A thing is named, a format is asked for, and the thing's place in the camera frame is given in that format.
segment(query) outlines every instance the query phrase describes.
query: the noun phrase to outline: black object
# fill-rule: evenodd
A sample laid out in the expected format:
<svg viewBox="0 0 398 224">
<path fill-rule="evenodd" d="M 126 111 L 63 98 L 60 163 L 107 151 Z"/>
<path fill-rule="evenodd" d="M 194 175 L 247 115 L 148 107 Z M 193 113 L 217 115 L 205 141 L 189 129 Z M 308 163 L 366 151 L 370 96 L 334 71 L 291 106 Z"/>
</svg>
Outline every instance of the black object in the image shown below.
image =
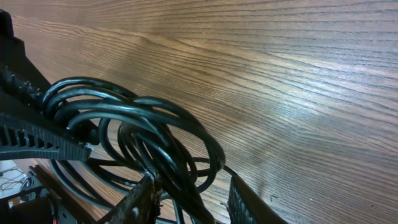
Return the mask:
<svg viewBox="0 0 398 224">
<path fill-rule="evenodd" d="M 86 160 L 91 152 L 86 142 L 98 144 L 84 134 L 95 130 L 91 122 L 73 138 L 40 114 L 42 94 L 50 86 L 25 56 L 23 41 L 14 37 L 10 15 L 0 11 L 1 159 Z"/>
<path fill-rule="evenodd" d="M 25 57 L 23 42 L 12 36 L 9 14 L 0 12 L 0 18 L 0 22 L 6 23 L 0 32 L 3 34 L 0 46 L 5 48 L 5 53 L 0 52 L 0 103 L 6 105 L 0 108 L 1 159 L 51 159 L 52 170 L 64 186 L 77 197 L 111 210 L 100 223 L 154 223 L 159 214 L 159 201 L 168 198 L 173 200 L 177 221 L 158 218 L 157 222 L 184 223 L 184 210 L 193 223 L 215 223 L 200 193 L 213 183 L 221 169 L 233 176 L 228 202 L 232 223 L 244 220 L 283 223 L 225 166 L 221 146 L 187 110 L 160 98 L 137 96 L 121 86 L 95 78 L 66 78 L 49 85 Z M 26 64 L 26 69 L 18 68 L 17 62 Z M 99 99 L 69 102 L 76 96 Z M 95 118 L 100 119 L 98 126 L 90 121 Z M 122 122 L 117 136 L 121 154 L 109 141 L 108 126 L 112 119 Z M 192 157 L 169 126 L 200 138 L 209 159 Z M 100 142 L 113 161 L 88 158 L 88 142 Z M 67 160 L 82 161 L 97 178 L 127 194 L 126 198 L 115 207 Z M 210 168 L 198 170 L 196 162 L 208 163 Z M 84 191 L 72 184 L 59 164 Z M 141 173 L 143 179 L 140 182 L 125 179 L 102 166 L 124 166 Z M 196 187 L 198 177 L 206 180 Z"/>
<path fill-rule="evenodd" d="M 28 178 L 18 194 L 0 199 L 4 224 L 77 224 L 95 220 L 40 166 L 29 167 Z M 24 203 L 8 207 L 8 200 L 20 197 Z"/>
</svg>

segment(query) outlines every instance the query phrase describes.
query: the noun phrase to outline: wooden surface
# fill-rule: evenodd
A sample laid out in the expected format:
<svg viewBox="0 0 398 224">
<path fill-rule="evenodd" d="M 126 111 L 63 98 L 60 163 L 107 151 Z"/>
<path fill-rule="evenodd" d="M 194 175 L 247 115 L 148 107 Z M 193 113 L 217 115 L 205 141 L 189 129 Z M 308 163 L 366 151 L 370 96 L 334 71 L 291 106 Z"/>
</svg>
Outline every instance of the wooden surface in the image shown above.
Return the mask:
<svg viewBox="0 0 398 224">
<path fill-rule="evenodd" d="M 0 8 L 51 82 L 103 78 L 190 110 L 227 165 L 289 223 L 398 222 L 397 1 L 0 0 Z M 228 185 L 222 172 L 203 194 L 226 223 Z M 172 217 L 169 203 L 162 215 Z"/>
</svg>

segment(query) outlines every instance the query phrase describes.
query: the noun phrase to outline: wooden panel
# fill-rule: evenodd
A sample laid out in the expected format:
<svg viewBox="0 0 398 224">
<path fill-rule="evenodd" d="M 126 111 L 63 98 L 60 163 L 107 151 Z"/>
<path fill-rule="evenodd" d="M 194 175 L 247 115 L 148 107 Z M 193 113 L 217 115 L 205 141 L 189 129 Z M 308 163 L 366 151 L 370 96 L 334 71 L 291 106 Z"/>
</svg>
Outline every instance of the wooden panel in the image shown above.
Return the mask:
<svg viewBox="0 0 398 224">
<path fill-rule="evenodd" d="M 227 164 L 290 223 L 396 223 L 396 1 L 14 0 L 0 8 L 51 82 L 103 78 L 190 110 Z M 174 131 L 205 155 L 201 142 Z M 220 173 L 203 194 L 226 223 L 228 179 Z M 171 213 L 167 203 L 163 214 Z"/>
</svg>

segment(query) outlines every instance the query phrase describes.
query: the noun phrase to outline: wooden table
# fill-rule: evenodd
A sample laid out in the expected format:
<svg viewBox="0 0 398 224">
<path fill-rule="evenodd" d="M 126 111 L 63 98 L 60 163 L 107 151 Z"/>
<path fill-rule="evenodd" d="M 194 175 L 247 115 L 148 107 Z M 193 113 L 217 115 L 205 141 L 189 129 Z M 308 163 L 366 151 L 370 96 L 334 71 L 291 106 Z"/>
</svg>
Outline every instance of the wooden table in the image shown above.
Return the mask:
<svg viewBox="0 0 398 224">
<path fill-rule="evenodd" d="M 398 222 L 397 1 L 1 0 L 0 8 L 51 82 L 102 78 L 187 108 L 289 223 Z M 203 194 L 226 223 L 228 181 L 221 172 Z M 169 202 L 162 215 L 172 217 Z"/>
</svg>

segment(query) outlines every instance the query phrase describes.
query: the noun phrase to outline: coiled cable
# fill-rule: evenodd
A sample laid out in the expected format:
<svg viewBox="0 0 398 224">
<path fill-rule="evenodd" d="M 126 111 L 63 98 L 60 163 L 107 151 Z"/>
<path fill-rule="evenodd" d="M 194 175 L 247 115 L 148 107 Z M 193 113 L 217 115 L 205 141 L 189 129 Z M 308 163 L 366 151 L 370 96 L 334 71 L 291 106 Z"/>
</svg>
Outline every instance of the coiled cable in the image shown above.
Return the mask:
<svg viewBox="0 0 398 224">
<path fill-rule="evenodd" d="M 76 96 L 95 96 L 99 99 L 68 102 Z M 101 166 L 124 166 L 141 174 L 145 171 L 159 173 L 164 189 L 162 199 L 173 200 L 177 216 L 176 222 L 159 218 L 159 223 L 184 223 L 182 210 L 190 215 L 193 223 L 215 222 L 205 208 L 200 193 L 213 183 L 216 173 L 221 169 L 230 174 L 235 173 L 225 166 L 225 155 L 218 142 L 187 110 L 160 98 L 137 96 L 126 88 L 104 80 L 75 77 L 60 80 L 45 92 L 42 111 L 46 118 L 58 122 L 72 135 L 79 131 L 82 122 L 100 119 L 96 134 L 103 149 L 113 161 L 89 158 L 84 165 L 114 190 L 126 194 L 129 189 L 122 185 L 134 187 L 138 182 L 115 175 Z M 108 126 L 112 119 L 121 121 L 117 134 L 121 154 L 109 141 Z M 209 158 L 192 157 L 185 146 L 173 136 L 169 125 L 200 138 L 205 144 Z M 209 163 L 210 168 L 198 170 L 196 162 Z M 62 173 L 58 163 L 89 194 L 74 186 Z M 97 207 L 113 208 L 113 205 L 97 193 L 69 162 L 51 160 L 50 165 L 62 184 L 75 195 Z M 196 187 L 198 177 L 206 177 L 206 180 Z"/>
</svg>

